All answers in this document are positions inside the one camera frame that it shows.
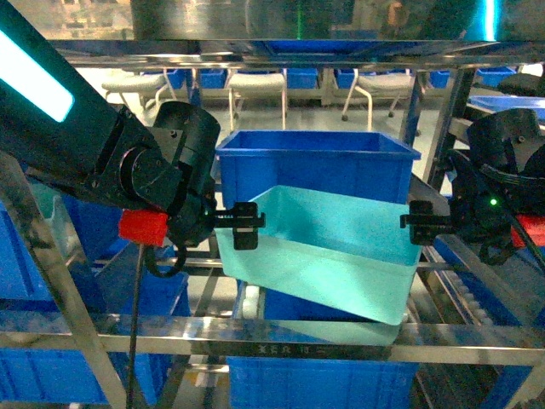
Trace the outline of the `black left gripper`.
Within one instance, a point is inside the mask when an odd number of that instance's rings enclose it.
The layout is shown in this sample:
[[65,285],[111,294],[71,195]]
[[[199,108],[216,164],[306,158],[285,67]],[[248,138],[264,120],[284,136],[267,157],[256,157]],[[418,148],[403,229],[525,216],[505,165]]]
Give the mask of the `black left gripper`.
[[265,214],[258,211],[257,203],[236,202],[229,210],[215,212],[216,205],[213,193],[189,193],[180,211],[167,221],[167,238],[177,247],[197,247],[212,234],[214,226],[233,228],[233,248],[255,250],[258,230],[265,227]]

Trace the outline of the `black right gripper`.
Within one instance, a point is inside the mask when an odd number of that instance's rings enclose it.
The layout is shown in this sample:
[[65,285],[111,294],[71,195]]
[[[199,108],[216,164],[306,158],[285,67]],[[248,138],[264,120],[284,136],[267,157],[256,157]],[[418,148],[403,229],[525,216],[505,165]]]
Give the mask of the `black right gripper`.
[[410,230],[410,242],[432,245],[438,236],[452,233],[453,223],[457,234],[469,243],[506,245],[511,226],[501,200],[485,179],[472,170],[452,170],[447,177],[452,187],[450,216],[435,214],[430,201],[412,200],[409,213],[399,218],[400,227]]

